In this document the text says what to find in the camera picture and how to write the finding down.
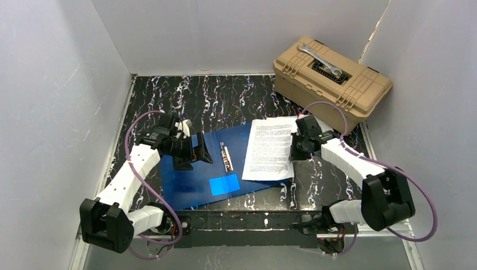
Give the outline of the white printed paper sheet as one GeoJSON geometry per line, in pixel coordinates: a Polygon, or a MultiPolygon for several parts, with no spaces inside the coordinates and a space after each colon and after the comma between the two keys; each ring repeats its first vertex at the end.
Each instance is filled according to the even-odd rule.
{"type": "Polygon", "coordinates": [[[289,157],[295,121],[295,116],[281,116],[251,122],[243,180],[281,181],[294,176],[289,157]]]}

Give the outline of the blue plastic folder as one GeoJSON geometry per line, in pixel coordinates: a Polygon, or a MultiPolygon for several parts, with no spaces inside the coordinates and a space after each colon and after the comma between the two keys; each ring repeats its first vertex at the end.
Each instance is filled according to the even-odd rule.
{"type": "Polygon", "coordinates": [[[188,209],[279,186],[289,180],[242,180],[251,124],[205,133],[213,163],[192,163],[193,170],[173,169],[171,156],[160,159],[163,198],[174,210],[188,209]]]}

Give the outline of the white printed paper files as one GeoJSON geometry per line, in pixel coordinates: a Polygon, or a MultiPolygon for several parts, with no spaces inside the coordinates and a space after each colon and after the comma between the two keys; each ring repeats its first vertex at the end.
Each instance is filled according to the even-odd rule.
{"type": "Polygon", "coordinates": [[[334,131],[329,125],[327,125],[324,121],[319,120],[314,115],[301,115],[296,119],[295,124],[295,133],[298,135],[307,134],[309,136],[314,136],[323,132],[334,131]]]}

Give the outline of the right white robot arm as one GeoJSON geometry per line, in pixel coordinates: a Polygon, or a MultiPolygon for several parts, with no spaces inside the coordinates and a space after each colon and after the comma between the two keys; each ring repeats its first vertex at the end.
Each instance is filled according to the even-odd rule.
{"type": "Polygon", "coordinates": [[[346,149],[334,132],[322,131],[311,115],[297,119],[296,125],[298,130],[291,135],[290,160],[320,157],[354,180],[361,189],[361,198],[325,205],[321,213],[294,224],[295,228],[326,230],[342,223],[357,223],[381,231],[414,216],[415,206],[405,176],[346,149]]]}

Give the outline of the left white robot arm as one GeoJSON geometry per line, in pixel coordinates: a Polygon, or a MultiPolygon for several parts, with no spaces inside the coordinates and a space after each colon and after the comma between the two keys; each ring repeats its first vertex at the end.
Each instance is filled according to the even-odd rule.
{"type": "Polygon", "coordinates": [[[82,240],[116,253],[125,252],[134,236],[168,224],[170,241],[160,245],[174,245],[183,234],[183,223],[173,208],[145,178],[163,156],[170,156],[174,170],[192,170],[192,163],[213,163],[203,132],[194,136],[189,120],[159,114],[156,124],[135,136],[125,137],[126,161],[115,177],[94,199],[84,199],[79,207],[82,240]]]}

